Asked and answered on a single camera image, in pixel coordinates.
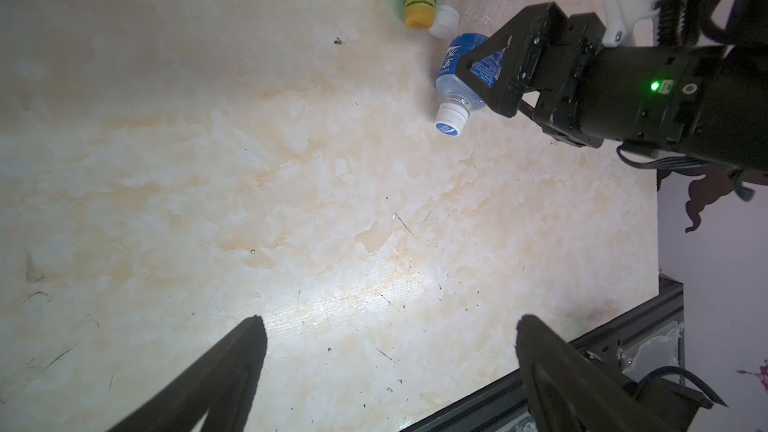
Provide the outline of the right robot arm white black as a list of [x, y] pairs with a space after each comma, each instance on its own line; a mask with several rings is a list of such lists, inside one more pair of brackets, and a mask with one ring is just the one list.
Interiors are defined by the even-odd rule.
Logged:
[[459, 79], [495, 113], [552, 138], [617, 143], [638, 169], [767, 169], [767, 0], [530, 5], [464, 53]]

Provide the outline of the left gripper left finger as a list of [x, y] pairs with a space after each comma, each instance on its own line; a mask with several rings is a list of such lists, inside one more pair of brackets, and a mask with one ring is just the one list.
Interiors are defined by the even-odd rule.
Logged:
[[259, 316], [240, 322], [114, 431], [242, 431], [268, 345]]

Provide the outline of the Pocari blue label bottle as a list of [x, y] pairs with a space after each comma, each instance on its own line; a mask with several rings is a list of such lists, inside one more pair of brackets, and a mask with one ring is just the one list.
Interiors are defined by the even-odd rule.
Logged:
[[436, 129], [445, 135], [459, 136], [470, 115], [485, 107], [483, 100], [457, 76], [457, 69], [460, 57], [487, 39], [483, 34], [464, 33], [447, 48], [436, 78], [441, 103], [435, 118]]

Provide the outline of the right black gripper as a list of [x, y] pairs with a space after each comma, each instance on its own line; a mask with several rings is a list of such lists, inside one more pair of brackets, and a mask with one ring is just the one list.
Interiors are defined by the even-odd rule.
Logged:
[[[700, 153], [715, 109], [736, 96], [734, 63], [722, 47], [605, 48], [594, 14], [567, 17], [554, 2], [529, 5], [460, 56], [457, 77], [493, 112], [521, 112], [576, 147], [603, 141]], [[473, 67], [498, 58], [492, 83]], [[536, 91], [532, 106], [523, 96]]]

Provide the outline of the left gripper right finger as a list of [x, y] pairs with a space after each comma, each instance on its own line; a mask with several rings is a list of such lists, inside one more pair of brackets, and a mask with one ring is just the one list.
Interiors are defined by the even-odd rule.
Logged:
[[668, 431], [534, 315], [517, 325], [516, 353], [539, 431]]

